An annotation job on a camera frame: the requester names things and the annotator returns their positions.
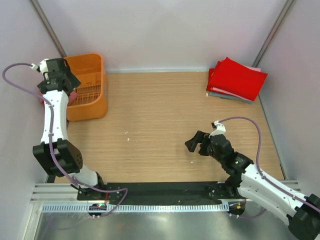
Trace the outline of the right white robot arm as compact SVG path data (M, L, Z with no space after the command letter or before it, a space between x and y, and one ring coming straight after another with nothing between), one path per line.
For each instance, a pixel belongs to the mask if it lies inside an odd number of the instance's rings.
M264 171L247 156L235 151L223 134L197 131L185 142L189 152L200 146L201 156L217 160L229 175L225 192L231 198L250 199L282 220L299 240L314 240L320 234L320 198L306 196Z

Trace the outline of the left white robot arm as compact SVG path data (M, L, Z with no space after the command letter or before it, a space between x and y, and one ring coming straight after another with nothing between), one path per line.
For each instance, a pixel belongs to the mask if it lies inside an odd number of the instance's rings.
M37 86L44 103L44 128L32 153L49 176L67 177L77 190L101 200L106 194L101 176L85 166L67 134L69 97L81 83L64 58L44 59L38 71L44 78Z

